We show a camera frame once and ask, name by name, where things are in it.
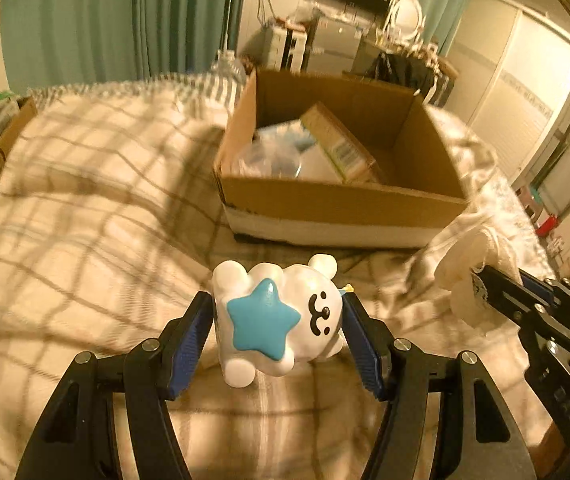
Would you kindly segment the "white bear toy blue star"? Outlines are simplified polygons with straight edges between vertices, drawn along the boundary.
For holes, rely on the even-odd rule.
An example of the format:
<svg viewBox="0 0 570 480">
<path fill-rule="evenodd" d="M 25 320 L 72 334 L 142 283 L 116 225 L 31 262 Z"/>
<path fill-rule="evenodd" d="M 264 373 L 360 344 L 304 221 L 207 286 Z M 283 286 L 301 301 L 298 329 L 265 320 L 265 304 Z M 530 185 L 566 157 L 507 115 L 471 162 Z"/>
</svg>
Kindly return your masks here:
<svg viewBox="0 0 570 480">
<path fill-rule="evenodd" d="M 261 262 L 246 269 L 226 260 L 213 270 L 215 335 L 224 382 L 250 386 L 257 374 L 284 376 L 299 362 L 340 352 L 342 296 L 337 261 L 316 254 L 282 268 Z"/>
</svg>

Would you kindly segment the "clear jar blue label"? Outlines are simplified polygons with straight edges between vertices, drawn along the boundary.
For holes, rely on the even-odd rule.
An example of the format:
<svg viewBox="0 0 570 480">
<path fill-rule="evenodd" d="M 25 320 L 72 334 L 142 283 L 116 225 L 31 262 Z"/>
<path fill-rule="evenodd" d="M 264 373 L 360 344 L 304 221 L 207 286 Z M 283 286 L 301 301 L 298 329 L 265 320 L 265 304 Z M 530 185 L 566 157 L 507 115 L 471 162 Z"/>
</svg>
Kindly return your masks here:
<svg viewBox="0 0 570 480">
<path fill-rule="evenodd" d="M 253 141 L 243 148 L 230 171 L 234 176 L 278 180 L 341 183 L 342 177 L 318 144 L 302 152 L 291 142 Z"/>
</svg>

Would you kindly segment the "open cardboard box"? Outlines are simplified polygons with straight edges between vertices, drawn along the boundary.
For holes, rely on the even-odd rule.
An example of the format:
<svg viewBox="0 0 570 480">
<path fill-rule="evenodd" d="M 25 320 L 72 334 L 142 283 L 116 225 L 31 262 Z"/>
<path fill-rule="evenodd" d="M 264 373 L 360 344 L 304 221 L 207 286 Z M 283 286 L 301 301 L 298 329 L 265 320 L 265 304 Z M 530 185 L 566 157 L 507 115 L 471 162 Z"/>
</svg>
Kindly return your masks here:
<svg viewBox="0 0 570 480">
<path fill-rule="evenodd" d="M 255 72 L 213 171 L 234 233 L 299 246 L 422 247 L 468 202 L 422 95 L 355 76 Z"/>
</svg>

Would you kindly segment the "white sliding wardrobe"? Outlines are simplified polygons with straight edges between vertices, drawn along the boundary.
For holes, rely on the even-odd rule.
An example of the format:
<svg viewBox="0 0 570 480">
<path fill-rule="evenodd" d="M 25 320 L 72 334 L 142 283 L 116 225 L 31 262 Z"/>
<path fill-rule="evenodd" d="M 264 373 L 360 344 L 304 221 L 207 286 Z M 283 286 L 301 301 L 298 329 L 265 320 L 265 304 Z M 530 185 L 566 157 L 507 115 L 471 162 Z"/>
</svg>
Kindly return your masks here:
<svg viewBox="0 0 570 480">
<path fill-rule="evenodd" d="M 448 60 L 458 77 L 444 108 L 517 180 L 570 96 L 570 33 L 513 0 L 468 0 Z"/>
</svg>

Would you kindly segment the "plaid beige blanket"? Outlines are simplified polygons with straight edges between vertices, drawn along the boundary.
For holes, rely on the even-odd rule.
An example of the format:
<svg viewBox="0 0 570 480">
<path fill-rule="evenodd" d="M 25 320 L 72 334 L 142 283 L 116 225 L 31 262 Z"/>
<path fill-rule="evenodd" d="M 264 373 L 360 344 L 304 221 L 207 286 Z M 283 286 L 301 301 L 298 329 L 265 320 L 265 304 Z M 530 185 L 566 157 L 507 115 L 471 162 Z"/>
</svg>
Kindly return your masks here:
<svg viewBox="0 0 570 480">
<path fill-rule="evenodd" d="M 238 242 L 224 218 L 211 166 L 237 92 L 198 75 L 35 93 L 38 114 L 0 176 L 0 479 L 15 475 L 79 352 L 114 356 L 158 335 L 223 260 L 310 258 L 303 248 Z M 516 327 L 483 335 L 458 320 L 434 269 L 462 235 L 488 226 L 512 243 L 524 270 L 552 271 L 491 149 L 454 115 L 429 114 L 470 206 L 414 255 L 336 252 L 338 278 L 422 350 L 475 351 L 536 445 L 550 418 L 524 380 Z M 356 479 L 382 408 L 348 352 L 233 389 L 207 344 L 169 411 L 196 479 Z"/>
</svg>

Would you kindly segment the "blue white packet in box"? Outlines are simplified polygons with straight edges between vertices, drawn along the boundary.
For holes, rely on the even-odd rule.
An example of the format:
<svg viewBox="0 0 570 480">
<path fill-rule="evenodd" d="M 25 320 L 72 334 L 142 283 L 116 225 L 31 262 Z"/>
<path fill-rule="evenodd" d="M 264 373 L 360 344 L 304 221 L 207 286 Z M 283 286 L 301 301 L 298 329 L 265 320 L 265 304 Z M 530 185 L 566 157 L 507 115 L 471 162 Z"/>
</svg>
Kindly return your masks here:
<svg viewBox="0 0 570 480">
<path fill-rule="evenodd" d="M 254 138 L 257 141 L 287 144 L 295 148 L 299 153 L 305 152 L 316 144 L 314 135 L 302 124 L 300 119 L 257 128 Z"/>
</svg>

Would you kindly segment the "white oval mirror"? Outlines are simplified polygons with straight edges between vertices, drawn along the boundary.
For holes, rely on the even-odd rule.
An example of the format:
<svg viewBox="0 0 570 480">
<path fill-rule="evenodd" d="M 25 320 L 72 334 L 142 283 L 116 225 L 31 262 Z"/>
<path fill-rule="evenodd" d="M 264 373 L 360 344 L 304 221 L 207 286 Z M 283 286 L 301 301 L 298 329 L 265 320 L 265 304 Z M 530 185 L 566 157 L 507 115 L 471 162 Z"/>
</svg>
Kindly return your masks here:
<svg viewBox="0 0 570 480">
<path fill-rule="evenodd" d="M 390 9 L 387 28 L 394 40 L 413 41 L 424 27 L 419 0 L 398 0 Z"/>
</svg>

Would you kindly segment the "cluttered dresser desk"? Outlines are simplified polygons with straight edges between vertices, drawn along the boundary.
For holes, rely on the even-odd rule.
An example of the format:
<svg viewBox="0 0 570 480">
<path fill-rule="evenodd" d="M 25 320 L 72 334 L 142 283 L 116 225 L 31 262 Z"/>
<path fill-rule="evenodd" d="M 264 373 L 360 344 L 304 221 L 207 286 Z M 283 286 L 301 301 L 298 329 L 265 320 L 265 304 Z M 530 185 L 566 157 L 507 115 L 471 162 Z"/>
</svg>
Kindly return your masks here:
<svg viewBox="0 0 570 480">
<path fill-rule="evenodd" d="M 270 18 L 240 43 L 254 67 L 322 75 L 353 75 L 412 89 L 442 107 L 456 83 L 456 70 L 437 54 L 435 44 L 393 41 L 377 29 L 364 29 L 327 15 L 304 21 Z"/>
</svg>

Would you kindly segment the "clear plastic water bottle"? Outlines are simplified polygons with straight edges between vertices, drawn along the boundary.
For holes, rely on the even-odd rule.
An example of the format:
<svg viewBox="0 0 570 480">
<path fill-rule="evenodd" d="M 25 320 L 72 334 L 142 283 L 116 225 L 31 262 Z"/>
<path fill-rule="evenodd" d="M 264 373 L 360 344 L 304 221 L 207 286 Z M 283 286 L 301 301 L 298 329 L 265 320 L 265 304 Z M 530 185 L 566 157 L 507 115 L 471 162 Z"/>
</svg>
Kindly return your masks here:
<svg viewBox="0 0 570 480">
<path fill-rule="evenodd" d="M 210 70 L 221 77 L 234 79 L 238 84 L 247 81 L 245 66 L 233 50 L 217 50 Z"/>
</svg>

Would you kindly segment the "green curtain left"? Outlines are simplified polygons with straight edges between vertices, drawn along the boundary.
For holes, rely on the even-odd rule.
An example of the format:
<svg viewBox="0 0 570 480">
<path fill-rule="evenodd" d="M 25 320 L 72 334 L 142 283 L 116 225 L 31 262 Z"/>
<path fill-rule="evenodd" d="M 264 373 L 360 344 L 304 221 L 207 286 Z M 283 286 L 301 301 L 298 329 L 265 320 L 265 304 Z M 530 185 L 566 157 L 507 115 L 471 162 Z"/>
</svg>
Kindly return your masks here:
<svg viewBox="0 0 570 480">
<path fill-rule="evenodd" d="M 201 73 L 236 47 L 242 0 L 0 0 L 9 87 Z"/>
</svg>

